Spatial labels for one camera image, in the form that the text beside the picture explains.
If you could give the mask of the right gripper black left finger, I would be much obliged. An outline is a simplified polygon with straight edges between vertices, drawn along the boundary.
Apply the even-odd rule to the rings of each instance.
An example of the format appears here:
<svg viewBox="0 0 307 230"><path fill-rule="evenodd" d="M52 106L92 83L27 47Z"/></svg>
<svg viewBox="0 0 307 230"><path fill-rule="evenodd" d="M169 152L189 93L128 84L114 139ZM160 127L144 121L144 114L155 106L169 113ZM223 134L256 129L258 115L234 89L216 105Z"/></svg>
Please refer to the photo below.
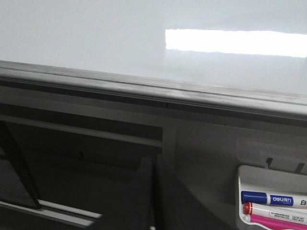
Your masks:
<svg viewBox="0 0 307 230"><path fill-rule="evenodd" d="M102 230L148 230L151 221L153 167L143 158L132 181L101 220Z"/></svg>

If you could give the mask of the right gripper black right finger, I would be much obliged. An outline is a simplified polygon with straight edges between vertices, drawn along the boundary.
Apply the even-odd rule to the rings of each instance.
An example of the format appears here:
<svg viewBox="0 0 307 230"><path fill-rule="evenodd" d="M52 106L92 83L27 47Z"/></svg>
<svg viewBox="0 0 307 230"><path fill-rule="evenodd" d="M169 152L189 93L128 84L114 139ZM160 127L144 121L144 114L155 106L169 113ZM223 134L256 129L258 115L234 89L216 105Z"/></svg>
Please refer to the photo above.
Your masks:
<svg viewBox="0 0 307 230"><path fill-rule="evenodd" d="M161 155L157 157L154 179L157 230L216 229L214 215L185 187Z"/></svg>

